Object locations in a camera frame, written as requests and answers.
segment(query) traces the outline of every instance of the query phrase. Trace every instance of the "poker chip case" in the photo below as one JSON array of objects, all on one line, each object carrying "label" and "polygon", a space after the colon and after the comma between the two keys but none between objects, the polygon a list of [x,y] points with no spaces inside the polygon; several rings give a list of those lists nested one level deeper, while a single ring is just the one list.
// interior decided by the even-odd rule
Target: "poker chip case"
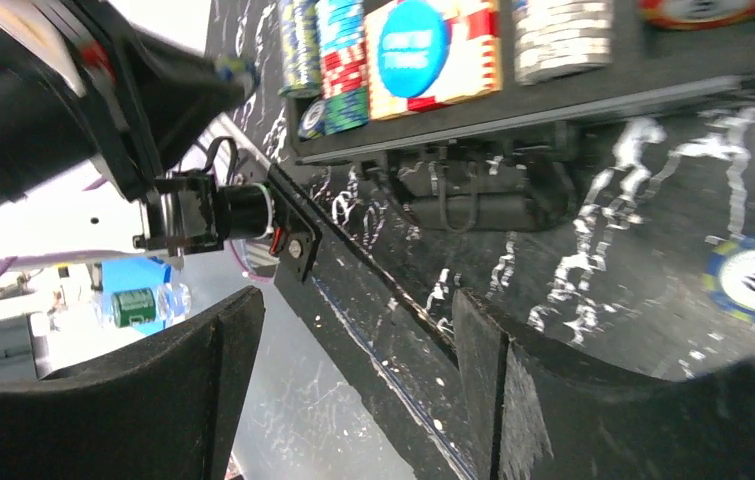
[{"label": "poker chip case", "polygon": [[[698,31],[659,30],[638,2],[614,1],[611,63],[549,81],[515,81],[513,0],[495,0],[500,91],[445,108],[303,140],[298,125],[311,101],[287,100],[290,144],[303,164],[336,164],[374,152],[521,130],[567,120],[601,124],[635,115],[713,107],[755,94],[755,20]],[[364,0],[367,15],[387,3]]]}]

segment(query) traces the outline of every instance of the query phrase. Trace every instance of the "bottle label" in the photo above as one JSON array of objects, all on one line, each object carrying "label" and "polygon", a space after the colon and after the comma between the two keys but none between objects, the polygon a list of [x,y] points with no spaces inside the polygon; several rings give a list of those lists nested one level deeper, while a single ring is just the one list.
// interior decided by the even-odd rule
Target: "bottle label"
[{"label": "bottle label", "polygon": [[156,298],[150,288],[112,294],[112,313],[118,328],[156,320]]}]

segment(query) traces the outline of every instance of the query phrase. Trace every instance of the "plastic bottle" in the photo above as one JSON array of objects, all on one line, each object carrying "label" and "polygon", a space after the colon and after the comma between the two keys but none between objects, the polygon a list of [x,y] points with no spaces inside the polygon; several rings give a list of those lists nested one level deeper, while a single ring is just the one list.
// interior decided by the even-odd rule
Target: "plastic bottle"
[{"label": "plastic bottle", "polygon": [[185,320],[191,311],[191,291],[183,283],[165,283],[154,288],[116,292],[106,298],[96,293],[92,299],[100,326],[124,328],[155,321],[166,327]]}]

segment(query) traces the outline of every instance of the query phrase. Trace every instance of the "screw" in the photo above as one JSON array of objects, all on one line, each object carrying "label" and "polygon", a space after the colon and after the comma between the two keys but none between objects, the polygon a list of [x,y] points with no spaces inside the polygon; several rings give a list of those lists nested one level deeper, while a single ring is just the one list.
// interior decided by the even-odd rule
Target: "screw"
[{"label": "screw", "polygon": [[289,242],[289,255],[291,255],[295,260],[303,255],[303,245],[301,245],[298,240],[292,240],[291,242]]}]

